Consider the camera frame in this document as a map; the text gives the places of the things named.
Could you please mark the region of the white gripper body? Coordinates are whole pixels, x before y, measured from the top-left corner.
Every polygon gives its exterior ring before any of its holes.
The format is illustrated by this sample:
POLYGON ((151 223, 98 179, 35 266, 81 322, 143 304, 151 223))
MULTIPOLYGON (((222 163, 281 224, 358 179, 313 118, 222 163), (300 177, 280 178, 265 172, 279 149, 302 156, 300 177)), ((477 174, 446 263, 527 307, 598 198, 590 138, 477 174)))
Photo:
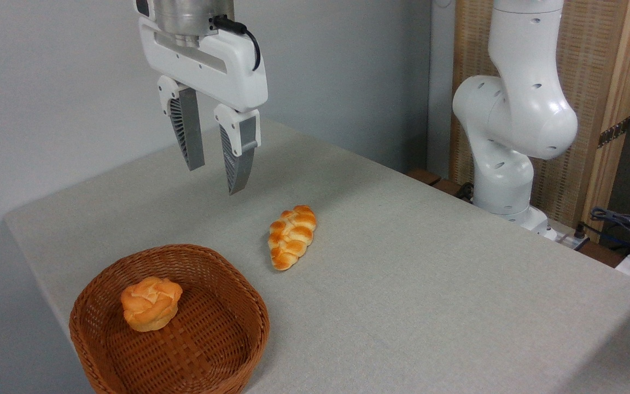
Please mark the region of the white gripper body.
POLYGON ((148 64, 238 111, 267 102, 264 61, 232 1, 137 1, 148 64))

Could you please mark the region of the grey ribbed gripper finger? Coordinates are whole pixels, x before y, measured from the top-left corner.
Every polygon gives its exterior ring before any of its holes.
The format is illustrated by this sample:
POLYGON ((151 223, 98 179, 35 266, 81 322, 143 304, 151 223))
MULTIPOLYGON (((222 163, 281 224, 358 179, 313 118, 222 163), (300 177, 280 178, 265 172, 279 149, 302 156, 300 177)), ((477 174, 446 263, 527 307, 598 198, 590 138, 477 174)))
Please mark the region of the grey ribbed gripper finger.
POLYGON ((220 127, 229 194, 234 195, 247 185, 255 150, 261 145, 260 114, 257 109, 240 113, 219 104, 213 115, 220 127))
POLYGON ((183 159, 190 171, 205 164, 196 91, 173 78, 157 81, 162 111, 170 119, 183 159))

